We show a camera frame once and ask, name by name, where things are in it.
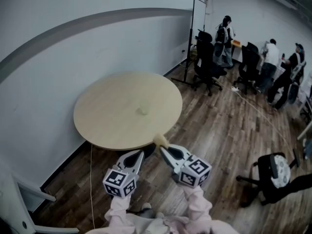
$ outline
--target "pink sleeve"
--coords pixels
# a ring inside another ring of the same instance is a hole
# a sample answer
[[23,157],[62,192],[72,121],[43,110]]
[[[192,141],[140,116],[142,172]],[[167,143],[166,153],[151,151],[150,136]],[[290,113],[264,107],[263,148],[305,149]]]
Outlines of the pink sleeve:
[[185,198],[188,201],[188,217],[191,221],[209,221],[211,217],[209,210],[212,208],[212,204],[204,198],[204,191],[200,186],[191,188],[185,185],[179,184],[183,189]]
[[133,234],[135,226],[126,219],[126,210],[130,205],[130,196],[121,199],[114,197],[111,208],[105,214],[109,227],[89,231],[87,234]]

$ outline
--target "chair armrest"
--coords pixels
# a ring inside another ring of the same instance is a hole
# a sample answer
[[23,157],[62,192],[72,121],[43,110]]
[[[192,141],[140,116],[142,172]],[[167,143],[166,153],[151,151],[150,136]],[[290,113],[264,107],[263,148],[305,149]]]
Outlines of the chair armrest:
[[275,163],[274,155],[270,155],[270,167],[273,178],[278,178],[277,166]]
[[293,155],[294,155],[294,160],[289,165],[290,169],[293,168],[294,165],[297,165],[297,167],[300,166],[300,159],[299,159],[298,152],[296,151],[296,149],[293,149],[292,151],[293,151]]

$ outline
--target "baseboard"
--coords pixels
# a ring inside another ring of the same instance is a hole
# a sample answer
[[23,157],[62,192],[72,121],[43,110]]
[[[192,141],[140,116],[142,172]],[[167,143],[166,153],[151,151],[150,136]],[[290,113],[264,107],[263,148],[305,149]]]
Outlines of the baseboard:
[[171,72],[173,72],[176,68],[178,68],[181,64],[185,63],[187,58],[185,58],[182,62],[180,62],[178,65],[174,66],[172,69],[170,69],[167,73],[165,73],[163,76],[168,76]]
[[51,176],[40,186],[40,189],[42,192],[46,192],[44,190],[45,187],[47,187],[48,184],[51,183],[51,181],[61,172],[61,170],[64,169],[65,166],[69,164],[70,161],[74,159],[79,154],[79,148],[85,143],[84,141],[52,174]]

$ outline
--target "chair leg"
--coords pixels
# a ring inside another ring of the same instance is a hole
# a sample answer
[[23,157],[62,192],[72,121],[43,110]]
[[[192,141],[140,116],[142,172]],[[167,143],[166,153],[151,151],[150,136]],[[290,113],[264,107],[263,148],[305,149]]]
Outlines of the chair leg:
[[206,84],[206,85],[207,85],[207,91],[209,92],[208,96],[212,96],[213,94],[211,93],[210,86],[208,84]]
[[259,187],[256,187],[255,189],[253,189],[253,191],[251,192],[251,194],[249,195],[249,198],[247,200],[247,202],[241,203],[241,207],[248,207],[251,205],[251,203],[254,201],[254,199],[258,196],[259,192],[261,191],[261,189]]
[[245,84],[242,80],[237,80],[233,83],[233,85],[235,86],[236,84]]
[[236,80],[236,81],[234,81],[233,85],[235,86],[235,85],[236,85],[236,83],[241,83],[241,77],[240,77],[240,76],[237,78],[237,80]]
[[200,84],[204,83],[204,81],[199,80],[197,82],[194,82],[191,86],[191,88],[193,88],[195,91],[197,90],[197,88],[199,87]]
[[253,93],[256,95],[257,94],[257,90],[254,88],[253,84],[251,82],[248,82],[248,86],[251,88]]
[[196,82],[197,78],[199,78],[198,75],[194,75],[194,77],[193,77],[193,83]]
[[254,180],[254,179],[248,178],[248,177],[237,176],[236,180],[237,181],[243,180],[243,181],[249,182],[251,184],[259,185],[259,180]]
[[218,88],[222,88],[215,80],[213,80],[212,85]]
[[248,85],[245,83],[245,95],[247,95],[247,88],[248,88]]

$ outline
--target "person in white shirt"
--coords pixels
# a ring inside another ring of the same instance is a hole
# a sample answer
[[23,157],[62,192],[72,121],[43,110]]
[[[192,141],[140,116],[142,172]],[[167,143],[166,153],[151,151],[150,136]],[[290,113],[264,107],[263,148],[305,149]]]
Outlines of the person in white shirt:
[[279,49],[274,39],[266,45],[265,60],[262,65],[261,74],[255,82],[255,87],[260,93],[264,93],[266,87],[270,84],[272,77],[276,72],[276,66],[279,62]]

